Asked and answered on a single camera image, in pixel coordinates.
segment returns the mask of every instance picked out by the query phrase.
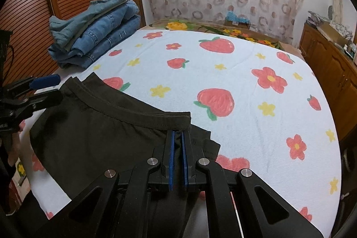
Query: wooden cabinet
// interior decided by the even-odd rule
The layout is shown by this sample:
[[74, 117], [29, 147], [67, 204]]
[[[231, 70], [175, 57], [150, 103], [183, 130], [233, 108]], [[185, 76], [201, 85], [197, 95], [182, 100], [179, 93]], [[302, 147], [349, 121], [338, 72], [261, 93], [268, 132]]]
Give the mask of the wooden cabinet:
[[300, 49], [326, 96], [341, 141], [357, 125], [357, 67], [307, 24]]
[[339, 140], [357, 124], [357, 76], [350, 72], [341, 85], [338, 99], [331, 108]]

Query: white bedsheet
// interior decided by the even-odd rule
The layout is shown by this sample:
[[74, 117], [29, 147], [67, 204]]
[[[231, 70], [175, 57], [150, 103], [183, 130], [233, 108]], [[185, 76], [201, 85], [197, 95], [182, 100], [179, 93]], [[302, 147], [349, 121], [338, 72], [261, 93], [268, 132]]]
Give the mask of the white bedsheet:
[[[250, 167], [328, 237], [339, 203], [341, 164], [319, 83], [306, 63], [274, 48], [233, 37], [200, 42], [216, 37], [141, 30], [87, 70], [58, 73], [61, 83], [69, 76], [83, 80], [93, 71], [102, 79], [115, 77], [113, 86], [152, 106], [190, 111], [192, 124], [210, 130], [221, 144], [217, 161], [223, 167]], [[40, 114], [25, 121], [20, 158], [34, 196], [51, 218], [70, 199], [33, 155], [29, 129]], [[202, 199], [188, 225], [187, 237], [208, 237]]]

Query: silver pivot bolt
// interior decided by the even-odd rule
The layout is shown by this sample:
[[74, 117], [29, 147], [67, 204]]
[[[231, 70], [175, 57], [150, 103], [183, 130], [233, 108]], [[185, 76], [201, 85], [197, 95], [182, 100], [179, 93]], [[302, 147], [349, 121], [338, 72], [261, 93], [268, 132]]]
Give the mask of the silver pivot bolt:
[[147, 160], [147, 163], [151, 166], [154, 166], [158, 163], [158, 159], [157, 158], [154, 158], [154, 157], [151, 157]]
[[114, 177], [116, 174], [115, 170], [106, 170], [104, 175], [107, 177], [107, 178], [112, 178]]
[[210, 163], [210, 160], [209, 160], [208, 158], [203, 157], [203, 158], [200, 158], [200, 159], [199, 159], [199, 164], [201, 164], [201, 165], [203, 165], [203, 166], [206, 166], [206, 165], [208, 165], [209, 163]]
[[242, 176], [249, 178], [252, 175], [252, 171], [248, 168], [244, 168], [241, 171]]

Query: yellow flower center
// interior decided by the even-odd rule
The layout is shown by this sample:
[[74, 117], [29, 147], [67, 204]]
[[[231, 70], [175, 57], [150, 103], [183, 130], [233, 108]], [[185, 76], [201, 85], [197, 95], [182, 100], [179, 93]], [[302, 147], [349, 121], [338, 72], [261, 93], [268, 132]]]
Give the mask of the yellow flower center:
[[273, 76], [270, 76], [270, 75], [269, 75], [267, 78], [268, 78], [268, 80], [269, 80], [270, 82], [274, 82], [274, 81], [275, 81], [275, 78], [274, 78]]

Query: stack of folded jeans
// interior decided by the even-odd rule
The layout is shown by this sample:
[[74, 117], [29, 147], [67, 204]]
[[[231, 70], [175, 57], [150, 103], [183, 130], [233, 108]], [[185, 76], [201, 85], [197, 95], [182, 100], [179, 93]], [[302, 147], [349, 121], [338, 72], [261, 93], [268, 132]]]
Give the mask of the stack of folded jeans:
[[48, 51], [60, 67], [88, 68], [101, 55], [131, 36], [140, 25], [132, 0], [94, 0], [83, 13], [64, 21], [50, 17], [54, 38]]

